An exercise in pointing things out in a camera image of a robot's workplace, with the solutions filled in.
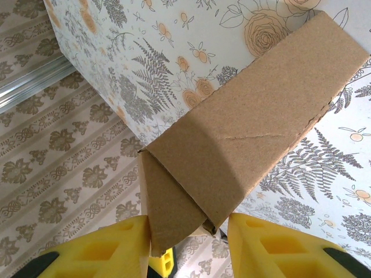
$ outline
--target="brown cardboard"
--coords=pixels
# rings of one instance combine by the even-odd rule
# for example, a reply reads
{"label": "brown cardboard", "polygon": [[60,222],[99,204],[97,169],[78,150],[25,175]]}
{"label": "brown cardboard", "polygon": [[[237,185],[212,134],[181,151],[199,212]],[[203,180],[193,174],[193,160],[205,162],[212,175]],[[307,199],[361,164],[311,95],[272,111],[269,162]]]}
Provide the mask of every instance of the brown cardboard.
{"label": "brown cardboard", "polygon": [[322,12],[152,142],[141,153],[152,252],[181,241],[205,216],[206,229],[218,228],[368,58]]}
{"label": "brown cardboard", "polygon": [[151,255],[160,257],[200,227],[207,216],[148,151],[139,153],[138,168],[142,214],[148,215],[152,234]]}

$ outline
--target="cardboard flap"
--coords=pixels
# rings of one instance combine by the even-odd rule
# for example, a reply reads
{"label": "cardboard flap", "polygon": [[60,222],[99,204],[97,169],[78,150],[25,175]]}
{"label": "cardboard flap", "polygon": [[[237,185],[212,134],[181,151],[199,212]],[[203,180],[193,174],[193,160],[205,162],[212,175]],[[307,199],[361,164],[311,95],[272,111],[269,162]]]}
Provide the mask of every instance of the cardboard flap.
{"label": "cardboard flap", "polygon": [[139,153],[138,167],[142,214],[148,214],[152,256],[179,243],[206,220],[206,215],[146,150]]}
{"label": "cardboard flap", "polygon": [[322,12],[147,149],[219,227],[325,114],[328,103],[368,58]]}

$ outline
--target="damask wallpaper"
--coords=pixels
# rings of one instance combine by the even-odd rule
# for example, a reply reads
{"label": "damask wallpaper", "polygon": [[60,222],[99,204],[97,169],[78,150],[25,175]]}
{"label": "damask wallpaper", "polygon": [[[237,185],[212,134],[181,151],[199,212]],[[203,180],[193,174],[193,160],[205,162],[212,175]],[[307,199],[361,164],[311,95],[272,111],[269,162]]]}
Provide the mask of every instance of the damask wallpaper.
{"label": "damask wallpaper", "polygon": [[[45,3],[61,51],[142,144],[319,10],[371,53],[370,1]],[[237,211],[329,239],[370,266],[370,101],[371,58]]]}
{"label": "damask wallpaper", "polygon": [[0,87],[60,57],[43,0],[1,0]]}
{"label": "damask wallpaper", "polygon": [[[142,146],[78,73],[0,114],[0,277],[140,214]],[[228,246],[211,236],[180,243],[177,259],[178,277],[231,269]]]}

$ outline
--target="cardboard edge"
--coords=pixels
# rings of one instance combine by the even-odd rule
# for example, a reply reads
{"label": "cardboard edge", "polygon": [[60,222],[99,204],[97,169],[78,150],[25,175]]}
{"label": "cardboard edge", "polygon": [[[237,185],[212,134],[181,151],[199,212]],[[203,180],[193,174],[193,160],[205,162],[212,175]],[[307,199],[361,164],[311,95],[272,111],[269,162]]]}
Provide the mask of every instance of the cardboard edge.
{"label": "cardboard edge", "polygon": [[[146,149],[138,155],[138,175],[142,214],[148,215],[150,223],[151,255],[160,257],[167,249],[199,229],[207,216]],[[157,192],[166,192],[166,196],[156,194]],[[182,214],[168,210],[169,207],[176,206],[182,206]],[[166,215],[164,219],[170,221],[161,222],[161,215]],[[158,233],[164,229],[172,234],[168,239],[163,233]]]}

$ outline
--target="fern print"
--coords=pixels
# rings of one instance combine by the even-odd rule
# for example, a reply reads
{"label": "fern print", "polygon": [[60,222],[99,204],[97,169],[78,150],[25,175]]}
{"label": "fern print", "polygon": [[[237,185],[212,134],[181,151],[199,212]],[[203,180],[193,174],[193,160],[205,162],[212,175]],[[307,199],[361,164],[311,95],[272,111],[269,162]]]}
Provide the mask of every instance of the fern print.
{"label": "fern print", "polygon": [[274,206],[280,212],[283,219],[293,222],[309,229],[312,225],[310,216],[315,214],[314,208],[302,204],[297,200],[280,197],[280,201]]}
{"label": "fern print", "polygon": [[355,97],[366,97],[366,96],[371,96],[371,83],[370,85],[364,86],[358,90],[355,91],[356,95]]}
{"label": "fern print", "polygon": [[102,6],[105,6],[111,21],[118,27],[122,28],[123,24],[128,22],[119,0],[93,0],[93,2],[99,12],[102,10]]}
{"label": "fern print", "polygon": [[237,75],[237,71],[238,70],[236,68],[230,67],[229,65],[221,68],[221,73],[216,75],[216,79],[218,79],[220,86],[226,84],[230,79],[235,77]]}
{"label": "fern print", "polygon": [[[338,94],[337,100],[331,101],[329,104],[329,111],[334,110],[335,114],[339,113],[343,108],[347,108],[350,105],[352,95],[353,95],[353,88],[351,87],[352,84],[361,78],[371,75],[369,70],[371,69],[371,59],[368,59],[362,67],[355,73],[355,75],[350,79],[350,81],[345,85],[344,89],[340,91]],[[355,97],[366,97],[371,95],[371,86],[365,86],[355,91],[358,94]]]}
{"label": "fern print", "polygon": [[120,92],[125,101],[125,111],[137,124],[145,124],[146,119],[153,120],[153,111],[145,100],[137,96],[137,86],[122,74],[117,78],[115,70],[108,68],[110,75],[107,77],[112,92]]}
{"label": "fern print", "polygon": [[143,56],[137,56],[132,60],[143,66],[143,69],[133,71],[141,79],[137,83],[142,87],[141,91],[148,97],[151,108],[157,114],[168,110],[170,105],[174,107],[172,100],[176,96],[170,88],[168,75],[173,75],[165,63],[169,60],[162,52],[158,52],[144,39],[147,48],[134,41],[143,52]]}
{"label": "fern print", "polygon": [[290,151],[272,171],[260,182],[264,191],[279,192],[283,195],[295,195],[302,198],[302,190],[317,202],[316,188],[327,198],[333,199],[331,185],[338,175],[352,181],[355,179],[346,171],[347,163],[356,168],[363,168],[354,158],[356,153],[344,154],[334,147],[315,128],[319,146],[304,138],[294,151]]}
{"label": "fern print", "polygon": [[270,222],[278,223],[277,212],[269,206],[269,204],[258,204],[254,206],[256,202],[250,195],[242,201],[241,205],[236,208],[238,213],[245,213],[257,218],[261,218]]}
{"label": "fern print", "polygon": [[128,35],[133,36],[130,32],[118,32],[112,28],[110,28],[111,34],[107,35],[106,38],[111,42],[109,47],[107,48],[107,57],[114,62],[115,56],[118,53],[121,53],[120,48],[122,47],[123,50],[126,50],[126,37]]}

